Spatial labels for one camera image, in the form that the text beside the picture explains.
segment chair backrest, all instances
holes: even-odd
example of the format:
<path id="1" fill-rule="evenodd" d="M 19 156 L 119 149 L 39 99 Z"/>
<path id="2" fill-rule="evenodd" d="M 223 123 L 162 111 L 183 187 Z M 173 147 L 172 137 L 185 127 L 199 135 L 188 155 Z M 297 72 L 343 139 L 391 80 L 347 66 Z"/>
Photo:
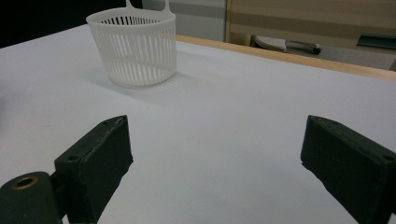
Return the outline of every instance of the chair backrest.
<path id="1" fill-rule="evenodd" d="M 131 3 L 142 8 L 142 0 Z M 125 7 L 125 0 L 7 1 L 0 13 L 0 48 L 86 24 L 92 13 L 114 7 Z"/>

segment white plastic basket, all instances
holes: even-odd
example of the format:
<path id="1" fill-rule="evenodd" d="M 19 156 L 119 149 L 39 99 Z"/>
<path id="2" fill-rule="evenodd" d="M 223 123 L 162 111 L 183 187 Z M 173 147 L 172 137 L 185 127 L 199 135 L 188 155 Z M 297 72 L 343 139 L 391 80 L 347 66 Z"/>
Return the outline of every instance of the white plastic basket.
<path id="1" fill-rule="evenodd" d="M 113 8 L 87 17 L 109 77 L 123 86 L 146 86 L 176 72 L 176 15 L 165 0 L 162 11 Z"/>

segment basket slot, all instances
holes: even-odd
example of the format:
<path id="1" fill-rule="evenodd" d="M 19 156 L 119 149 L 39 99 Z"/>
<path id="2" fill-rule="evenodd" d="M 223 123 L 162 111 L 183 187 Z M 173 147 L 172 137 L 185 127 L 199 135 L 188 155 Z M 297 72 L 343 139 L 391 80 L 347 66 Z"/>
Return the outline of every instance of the basket slot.
<path id="1" fill-rule="evenodd" d="M 133 17 L 123 17 L 123 20 L 109 19 L 102 23 L 114 21 L 130 24 Z M 140 18 L 140 22 L 150 22 Z M 158 33 L 145 35 L 106 34 L 92 32 L 99 51 L 104 60 L 104 66 L 110 77 L 118 83 L 130 85 L 148 85 L 165 80 L 175 73 L 176 41 L 175 28 L 167 28 Z"/>
<path id="2" fill-rule="evenodd" d="M 160 22 L 160 21 L 154 19 L 148 19 L 148 18 L 121 16 L 121 17 L 110 18 L 108 20 L 101 21 L 100 23 L 113 24 L 113 25 L 146 25 L 156 22 Z"/>

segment wall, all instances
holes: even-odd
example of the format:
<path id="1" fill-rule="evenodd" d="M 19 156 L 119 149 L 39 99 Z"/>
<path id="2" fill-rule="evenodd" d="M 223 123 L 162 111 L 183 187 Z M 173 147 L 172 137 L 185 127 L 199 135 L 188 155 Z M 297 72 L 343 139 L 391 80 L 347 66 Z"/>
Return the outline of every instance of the wall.
<path id="1" fill-rule="evenodd" d="M 125 0 L 40 0 L 7 1 L 0 13 L 2 35 L 0 48 L 19 44 L 24 41 L 51 35 L 86 24 L 92 13 L 125 7 Z M 142 7 L 142 0 L 131 0 L 135 7 Z"/>
<path id="2" fill-rule="evenodd" d="M 164 0 L 143 0 L 143 8 L 163 9 Z M 224 41 L 226 0 L 170 0 L 178 35 Z"/>

